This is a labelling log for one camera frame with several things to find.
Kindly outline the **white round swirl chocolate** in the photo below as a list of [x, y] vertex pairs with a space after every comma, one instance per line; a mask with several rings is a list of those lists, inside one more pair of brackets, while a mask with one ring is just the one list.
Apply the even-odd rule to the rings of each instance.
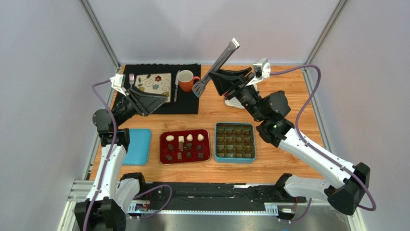
[[171, 142], [175, 139], [175, 137], [173, 135], [167, 135], [166, 136], [166, 141]]

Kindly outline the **white cone chocolate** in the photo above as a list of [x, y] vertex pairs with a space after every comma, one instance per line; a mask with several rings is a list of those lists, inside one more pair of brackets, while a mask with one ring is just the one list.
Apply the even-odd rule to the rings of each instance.
[[202, 134], [198, 134], [197, 140], [198, 140], [198, 141], [203, 141], [203, 140], [204, 140], [204, 136], [203, 136]]
[[192, 135], [192, 134], [189, 134], [189, 135], [186, 137], [186, 140], [187, 140], [187, 141], [193, 141], [193, 135]]

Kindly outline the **metal tongs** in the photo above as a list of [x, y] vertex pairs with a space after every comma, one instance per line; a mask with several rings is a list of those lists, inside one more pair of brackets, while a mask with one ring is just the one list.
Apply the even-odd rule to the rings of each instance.
[[200, 98], [202, 94], [204, 93], [208, 82], [211, 80], [209, 73], [218, 71], [229, 60], [229, 58], [235, 53], [235, 51], [238, 50], [239, 47], [240, 47], [239, 42], [235, 38], [232, 38], [228, 46], [225, 48], [222, 54], [217, 58], [217, 60], [213, 63], [213, 65], [208, 70], [208, 72], [205, 74], [205, 76], [193, 85], [192, 91], [196, 97]]

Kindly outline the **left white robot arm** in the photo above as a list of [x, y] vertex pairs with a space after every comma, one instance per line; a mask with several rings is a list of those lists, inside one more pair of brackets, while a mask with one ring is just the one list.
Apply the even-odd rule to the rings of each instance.
[[134, 115], [148, 116], [167, 102], [167, 96], [128, 89], [113, 109], [106, 104], [92, 121], [102, 146], [101, 161], [92, 188], [84, 202], [77, 203], [74, 214], [83, 231], [123, 231], [126, 212], [141, 189], [143, 176], [133, 173], [119, 177], [130, 144], [129, 129], [119, 129]]

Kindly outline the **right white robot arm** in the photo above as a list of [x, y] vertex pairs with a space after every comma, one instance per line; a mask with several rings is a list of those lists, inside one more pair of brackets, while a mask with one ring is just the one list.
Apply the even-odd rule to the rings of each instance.
[[208, 76], [220, 96], [237, 99], [258, 122], [256, 129], [264, 142], [293, 154], [321, 174], [321, 179], [283, 174], [277, 181], [280, 190], [291, 197], [327, 201], [349, 216], [361, 207], [364, 196], [371, 197], [370, 167], [346, 161], [303, 134], [298, 123], [286, 118], [291, 108], [284, 91], [262, 97], [250, 83], [255, 78], [250, 68], [212, 71]]

